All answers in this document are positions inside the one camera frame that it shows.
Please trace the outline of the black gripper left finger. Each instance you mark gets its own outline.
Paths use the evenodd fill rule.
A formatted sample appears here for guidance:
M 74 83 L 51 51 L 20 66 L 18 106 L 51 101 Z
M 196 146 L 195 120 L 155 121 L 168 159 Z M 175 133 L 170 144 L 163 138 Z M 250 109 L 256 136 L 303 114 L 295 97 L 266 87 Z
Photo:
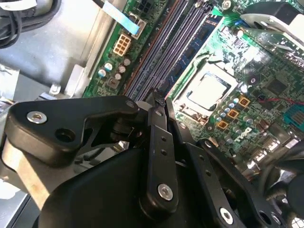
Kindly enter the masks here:
M 175 157 L 165 106 L 156 91 L 138 102 L 116 95 L 15 104 L 4 162 L 42 211 L 58 186 L 125 151 L 167 149 Z

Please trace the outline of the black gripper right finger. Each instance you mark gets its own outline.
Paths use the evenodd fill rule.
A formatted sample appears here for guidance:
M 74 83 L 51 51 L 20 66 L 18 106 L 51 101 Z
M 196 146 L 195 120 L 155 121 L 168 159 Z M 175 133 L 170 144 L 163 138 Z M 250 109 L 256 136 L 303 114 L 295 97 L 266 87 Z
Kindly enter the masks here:
M 194 200 L 205 228 L 283 228 L 285 222 L 225 155 L 207 139 L 195 142 L 165 101 L 169 129 L 194 179 Z

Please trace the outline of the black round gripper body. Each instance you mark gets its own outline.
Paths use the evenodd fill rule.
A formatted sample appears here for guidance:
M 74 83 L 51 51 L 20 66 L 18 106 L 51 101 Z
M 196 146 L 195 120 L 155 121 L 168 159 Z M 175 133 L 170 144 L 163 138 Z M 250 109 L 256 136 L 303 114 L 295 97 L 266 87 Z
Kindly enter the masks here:
M 131 149 L 58 186 L 41 228 L 213 228 L 194 172 L 167 149 Z

